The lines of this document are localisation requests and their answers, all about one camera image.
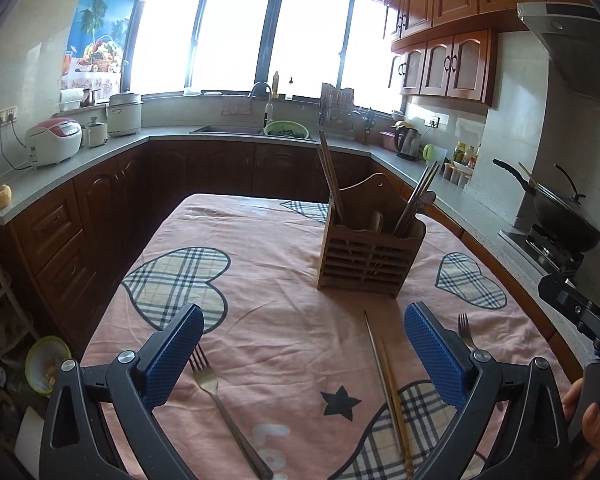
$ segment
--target peeled potato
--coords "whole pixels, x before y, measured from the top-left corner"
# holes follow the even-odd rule
[[[11,203],[11,188],[6,184],[0,186],[0,209],[4,209]]]

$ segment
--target fork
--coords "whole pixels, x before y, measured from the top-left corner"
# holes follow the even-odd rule
[[[205,353],[202,351],[202,347],[197,345],[189,358],[189,365],[193,371],[193,377],[196,383],[202,390],[208,393],[216,403],[218,410],[224,418],[224,422],[227,424],[231,434],[234,436],[235,441],[238,443],[240,451],[249,462],[249,465],[256,473],[260,480],[272,480],[273,471],[264,462],[260,455],[255,449],[249,444],[247,438],[242,434],[238,426],[235,425],[234,420],[229,415],[220,397],[218,397],[218,377],[214,372],[213,368],[209,365]]]
[[[471,350],[475,351],[478,349],[474,343],[474,338],[471,336],[471,326],[469,325],[467,314],[458,314],[458,335],[462,339],[462,342]],[[499,412],[504,410],[502,402],[497,402],[496,407]]]

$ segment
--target sink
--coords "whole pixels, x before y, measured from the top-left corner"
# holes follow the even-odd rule
[[[196,130],[196,134],[239,134],[239,135],[259,135],[262,128],[255,126],[205,126]]]

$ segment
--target gas stove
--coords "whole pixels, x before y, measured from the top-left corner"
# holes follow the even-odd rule
[[[527,235],[504,231],[499,234],[542,274],[559,272],[573,278],[584,259],[583,254],[573,253],[556,243],[537,224]]]

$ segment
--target blue gripper pad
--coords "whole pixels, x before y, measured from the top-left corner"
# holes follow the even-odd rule
[[[462,340],[443,328],[421,301],[405,310],[404,332],[442,400],[460,410],[468,399],[473,370]]]
[[[147,410],[167,402],[204,328],[202,309],[193,303],[181,307],[164,330],[154,332],[142,345],[136,384]]]

